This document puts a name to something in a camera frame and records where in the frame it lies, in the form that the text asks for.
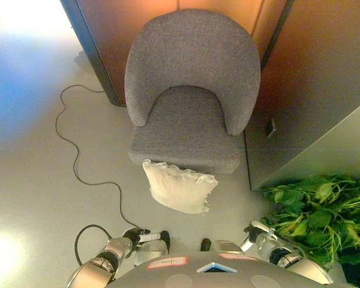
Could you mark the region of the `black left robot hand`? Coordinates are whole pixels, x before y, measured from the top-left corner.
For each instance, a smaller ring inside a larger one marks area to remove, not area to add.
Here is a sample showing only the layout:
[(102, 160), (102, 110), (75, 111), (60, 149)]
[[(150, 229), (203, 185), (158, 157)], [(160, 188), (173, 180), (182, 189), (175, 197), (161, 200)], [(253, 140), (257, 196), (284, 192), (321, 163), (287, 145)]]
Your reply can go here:
[(139, 228), (132, 228), (124, 232), (122, 235), (124, 238), (128, 238), (132, 241), (133, 247), (136, 247), (140, 244), (160, 240), (161, 234), (160, 233), (152, 233), (149, 229), (139, 229)]

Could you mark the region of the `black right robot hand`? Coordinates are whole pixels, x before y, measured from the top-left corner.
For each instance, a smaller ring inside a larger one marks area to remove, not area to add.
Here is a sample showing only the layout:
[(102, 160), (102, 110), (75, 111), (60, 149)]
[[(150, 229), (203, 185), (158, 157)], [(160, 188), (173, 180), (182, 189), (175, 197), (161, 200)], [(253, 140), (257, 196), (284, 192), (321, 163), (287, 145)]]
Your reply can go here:
[(268, 226), (258, 221), (252, 221), (247, 227), (244, 228), (244, 232), (248, 233), (248, 238), (251, 243), (255, 243), (259, 234), (269, 233), (270, 230), (271, 229)]

